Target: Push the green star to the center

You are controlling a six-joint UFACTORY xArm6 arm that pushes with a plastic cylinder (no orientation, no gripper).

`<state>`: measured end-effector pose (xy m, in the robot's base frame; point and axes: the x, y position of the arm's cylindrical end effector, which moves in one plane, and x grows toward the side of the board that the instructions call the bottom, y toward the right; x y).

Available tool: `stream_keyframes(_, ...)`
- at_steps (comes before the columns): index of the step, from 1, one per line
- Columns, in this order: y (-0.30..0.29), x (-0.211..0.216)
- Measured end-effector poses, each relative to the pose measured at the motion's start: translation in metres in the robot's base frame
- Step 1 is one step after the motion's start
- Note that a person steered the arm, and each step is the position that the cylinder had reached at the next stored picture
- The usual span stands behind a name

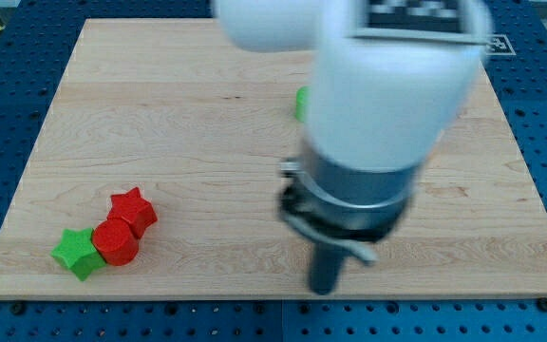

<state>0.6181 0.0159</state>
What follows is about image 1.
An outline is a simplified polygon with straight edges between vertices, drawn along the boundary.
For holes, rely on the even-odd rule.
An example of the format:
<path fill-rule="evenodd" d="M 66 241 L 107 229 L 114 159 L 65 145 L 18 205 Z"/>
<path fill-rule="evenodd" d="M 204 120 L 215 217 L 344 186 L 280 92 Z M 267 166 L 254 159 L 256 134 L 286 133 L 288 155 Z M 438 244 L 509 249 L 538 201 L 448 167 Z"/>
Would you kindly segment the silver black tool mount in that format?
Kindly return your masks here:
<path fill-rule="evenodd" d="M 303 141 L 280 163 L 291 180 L 280 194 L 279 216 L 300 235 L 376 242 L 389 235 L 410 203 L 417 166 L 365 171 L 324 155 Z"/>

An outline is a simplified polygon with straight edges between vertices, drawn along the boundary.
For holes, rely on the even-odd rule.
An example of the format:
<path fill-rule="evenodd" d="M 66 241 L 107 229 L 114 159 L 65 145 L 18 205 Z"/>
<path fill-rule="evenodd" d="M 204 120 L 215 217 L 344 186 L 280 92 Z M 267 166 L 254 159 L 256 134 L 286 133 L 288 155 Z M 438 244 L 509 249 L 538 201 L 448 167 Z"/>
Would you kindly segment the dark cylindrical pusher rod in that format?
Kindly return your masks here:
<path fill-rule="evenodd" d="M 315 244 L 308 280 L 310 289 L 317 295 L 330 294 L 336 288 L 346 257 L 346 251 L 339 247 Z"/>

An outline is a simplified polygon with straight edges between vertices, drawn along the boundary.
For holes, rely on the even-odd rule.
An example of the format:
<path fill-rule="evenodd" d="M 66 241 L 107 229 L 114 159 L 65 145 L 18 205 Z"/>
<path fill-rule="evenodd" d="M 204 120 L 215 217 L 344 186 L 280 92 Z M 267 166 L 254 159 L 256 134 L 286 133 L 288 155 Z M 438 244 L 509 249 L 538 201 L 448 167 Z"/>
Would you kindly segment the green block behind arm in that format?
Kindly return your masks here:
<path fill-rule="evenodd" d="M 299 87 L 295 93 L 294 117 L 300 123 L 303 123 L 305 121 L 308 98 L 309 98 L 309 87 L 307 85 Z"/>

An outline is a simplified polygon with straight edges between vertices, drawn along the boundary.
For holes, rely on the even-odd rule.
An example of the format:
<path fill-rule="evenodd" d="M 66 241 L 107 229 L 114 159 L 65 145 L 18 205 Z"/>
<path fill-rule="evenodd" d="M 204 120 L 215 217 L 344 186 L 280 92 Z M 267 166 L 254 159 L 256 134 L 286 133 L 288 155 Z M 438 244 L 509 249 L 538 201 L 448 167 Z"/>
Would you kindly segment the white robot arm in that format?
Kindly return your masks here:
<path fill-rule="evenodd" d="M 369 265 L 409 204 L 415 179 L 454 120 L 493 30 L 480 0 L 216 0 L 228 39 L 253 52 L 312 50 L 299 154 L 280 217 L 314 245 L 319 295 L 347 257 Z"/>

